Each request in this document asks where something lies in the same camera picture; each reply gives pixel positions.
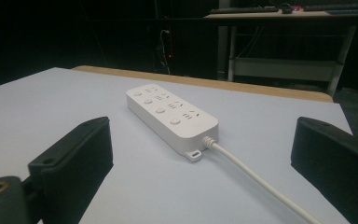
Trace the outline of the black keyboard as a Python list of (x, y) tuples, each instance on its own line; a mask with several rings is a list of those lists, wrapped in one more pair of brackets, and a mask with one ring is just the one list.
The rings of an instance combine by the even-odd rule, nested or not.
[(277, 7), (227, 7), (211, 9), (210, 14), (272, 13), (278, 11)]
[(358, 4), (334, 4), (334, 5), (314, 5), (303, 6), (303, 11), (342, 11), (342, 10), (358, 10)]

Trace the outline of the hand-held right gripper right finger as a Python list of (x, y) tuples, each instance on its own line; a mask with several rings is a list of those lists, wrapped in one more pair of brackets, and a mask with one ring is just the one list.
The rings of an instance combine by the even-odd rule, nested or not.
[(291, 165), (351, 224), (358, 224), (358, 138), (324, 121), (300, 117)]

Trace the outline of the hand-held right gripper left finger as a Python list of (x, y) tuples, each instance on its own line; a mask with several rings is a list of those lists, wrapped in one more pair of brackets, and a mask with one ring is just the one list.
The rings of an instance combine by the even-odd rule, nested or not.
[(78, 224), (113, 168), (109, 118), (85, 121), (28, 164), (44, 224)]

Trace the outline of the background desk with metal frame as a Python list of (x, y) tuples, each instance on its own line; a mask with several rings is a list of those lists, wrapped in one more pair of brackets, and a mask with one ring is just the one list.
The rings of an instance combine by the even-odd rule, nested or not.
[(358, 11), (228, 13), (205, 19), (219, 27), (224, 79), (318, 82), (330, 96), (358, 33)]

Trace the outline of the white sheet table cover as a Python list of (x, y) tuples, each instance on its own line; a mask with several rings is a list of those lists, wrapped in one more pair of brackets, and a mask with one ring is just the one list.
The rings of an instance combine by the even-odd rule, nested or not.
[[(110, 120), (114, 166), (84, 224), (298, 224), (299, 217), (241, 170), (246, 164), (322, 224), (345, 218), (290, 160), (296, 121), (347, 130), (341, 107), (171, 83), (168, 90), (219, 122), (223, 152), (177, 154), (127, 106), (138, 78), (52, 68), (0, 86), (0, 176), (24, 178), (35, 157), (78, 124)], [(226, 153), (232, 153), (228, 160)]]

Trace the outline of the white power strip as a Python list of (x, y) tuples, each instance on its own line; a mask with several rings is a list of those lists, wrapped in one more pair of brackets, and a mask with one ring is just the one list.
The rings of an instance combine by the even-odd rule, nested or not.
[(190, 161), (207, 148), (204, 138), (218, 139), (218, 119), (156, 84), (126, 92), (127, 106), (152, 131)]

